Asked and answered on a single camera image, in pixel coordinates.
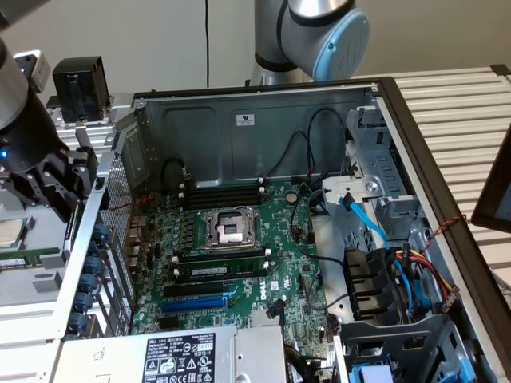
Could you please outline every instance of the blue pcie slot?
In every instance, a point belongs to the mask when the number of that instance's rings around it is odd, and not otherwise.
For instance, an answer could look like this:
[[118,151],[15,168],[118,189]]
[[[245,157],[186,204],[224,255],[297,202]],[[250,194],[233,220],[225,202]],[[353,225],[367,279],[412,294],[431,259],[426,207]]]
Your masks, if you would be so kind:
[[192,311],[205,309],[221,309],[227,307],[227,298],[223,295],[209,295],[208,297],[180,299],[162,303],[161,313],[175,313],[177,311]]

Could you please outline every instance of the motherboard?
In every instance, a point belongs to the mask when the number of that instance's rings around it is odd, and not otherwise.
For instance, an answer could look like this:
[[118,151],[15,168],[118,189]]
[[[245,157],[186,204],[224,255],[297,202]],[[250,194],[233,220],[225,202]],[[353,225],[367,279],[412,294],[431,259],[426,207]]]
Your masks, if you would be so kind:
[[[162,195],[138,206],[131,234],[140,247],[132,249],[140,252],[132,334],[278,325],[279,317],[270,319],[266,311],[281,299],[285,342],[303,355],[330,357],[336,328],[305,295],[319,263],[295,245],[316,252],[307,202],[297,198],[299,186],[291,181],[259,190],[260,202],[252,206],[191,210]],[[316,305],[325,302],[319,285],[310,296]]]

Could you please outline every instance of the open computer chassis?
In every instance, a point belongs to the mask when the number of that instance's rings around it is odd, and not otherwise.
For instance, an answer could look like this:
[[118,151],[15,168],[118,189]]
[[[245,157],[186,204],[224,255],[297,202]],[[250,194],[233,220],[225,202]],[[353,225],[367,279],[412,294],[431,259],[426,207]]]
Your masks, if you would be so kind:
[[[509,308],[463,219],[435,235],[459,210],[393,79],[120,95],[87,132],[97,179],[34,338],[282,326],[294,381],[509,375]],[[81,289],[91,273],[103,295]],[[239,355],[213,362],[247,375]]]

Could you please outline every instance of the red wire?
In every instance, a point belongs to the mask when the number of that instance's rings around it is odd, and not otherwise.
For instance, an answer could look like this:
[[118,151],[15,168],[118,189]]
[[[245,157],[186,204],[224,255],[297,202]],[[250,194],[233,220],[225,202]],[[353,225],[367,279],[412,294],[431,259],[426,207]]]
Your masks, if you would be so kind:
[[143,204],[147,203],[152,197],[153,197],[153,194],[149,193],[149,195],[145,198],[136,199],[133,202],[125,203],[124,205],[121,205],[121,206],[109,207],[109,210],[110,211],[119,210],[119,209],[122,209],[123,207],[131,206],[131,205],[140,205],[140,204],[143,205]]
[[[399,259],[400,261],[402,261],[402,255],[396,255],[396,258]],[[435,277],[435,279],[437,279],[438,285],[440,286],[440,290],[442,290],[443,298],[446,299],[449,296],[449,294],[447,293],[446,287],[445,287],[442,279],[440,278],[440,274],[438,273],[437,269],[434,268],[433,263],[431,263],[430,261],[428,261],[425,258],[415,257],[413,255],[410,256],[410,261],[426,265],[428,267],[428,269],[430,269],[430,271],[433,274],[433,276]]]
[[454,217],[452,219],[449,219],[448,221],[445,221],[442,225],[440,225],[440,227],[435,230],[433,232],[433,235],[431,236],[431,239],[430,241],[424,246],[424,248],[422,249],[422,255],[424,255],[424,253],[426,253],[426,250],[428,250],[428,247],[431,246],[431,243],[433,243],[433,240],[434,240],[434,237],[436,237],[438,234],[440,234],[442,231],[444,231],[445,229],[447,229],[449,226],[452,226],[454,225],[456,222],[458,221],[461,221],[461,220],[466,220],[466,214],[462,214],[461,216],[459,217]]
[[[124,205],[121,205],[121,206],[109,207],[109,210],[110,211],[120,210],[123,207],[132,206],[132,205],[141,205],[141,206],[143,206],[147,202],[149,202],[152,198],[153,198],[153,194],[149,193],[148,196],[145,197],[145,198],[136,199],[133,202],[125,203]],[[145,255],[147,255],[147,251],[145,250],[145,247],[142,244],[141,231],[140,231],[140,229],[141,229],[140,221],[141,221],[141,209],[139,211],[139,215],[138,215],[138,218],[137,218],[137,227],[136,227],[136,229],[137,229],[137,238],[138,238],[138,243],[140,244],[140,247],[141,247],[142,251],[144,252]]]

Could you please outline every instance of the green circuit board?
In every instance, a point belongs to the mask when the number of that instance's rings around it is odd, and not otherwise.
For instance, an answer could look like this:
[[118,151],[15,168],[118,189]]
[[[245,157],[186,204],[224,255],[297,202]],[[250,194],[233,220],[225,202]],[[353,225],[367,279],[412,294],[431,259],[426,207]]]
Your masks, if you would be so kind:
[[[298,346],[303,354],[325,357],[328,354],[327,336],[319,339],[319,328],[331,330],[327,325],[327,316],[322,311],[314,311],[306,303],[304,294],[299,290],[298,278],[302,275],[307,289],[319,264],[300,254],[296,249],[290,225],[293,205],[286,199],[289,191],[298,192],[291,182],[275,182],[266,187],[263,203],[252,207],[259,213],[258,239],[269,243],[271,248],[271,267],[266,277],[237,279],[224,282],[224,290],[235,292],[229,299],[227,308],[181,311],[175,314],[162,314],[160,306],[169,299],[164,297],[163,289],[171,286],[172,250],[184,245],[183,232],[186,224],[195,219],[193,248],[204,244],[205,223],[201,217],[208,211],[183,211],[168,203],[168,198],[157,195],[143,207],[140,213],[147,216],[152,224],[148,234],[148,244],[161,245],[159,259],[153,260],[152,269],[147,268],[143,259],[139,259],[137,268],[137,308],[133,316],[132,334],[147,334],[160,329],[162,316],[177,316],[179,327],[173,330],[190,330],[211,326],[250,327],[254,324],[251,313],[254,310],[264,312],[268,305],[278,298],[285,298],[285,342]],[[314,244],[306,244],[309,233],[309,214],[307,203],[303,199],[297,208],[294,225],[299,227],[300,247],[315,254]],[[324,303],[323,290],[317,286],[311,294],[315,304]]]

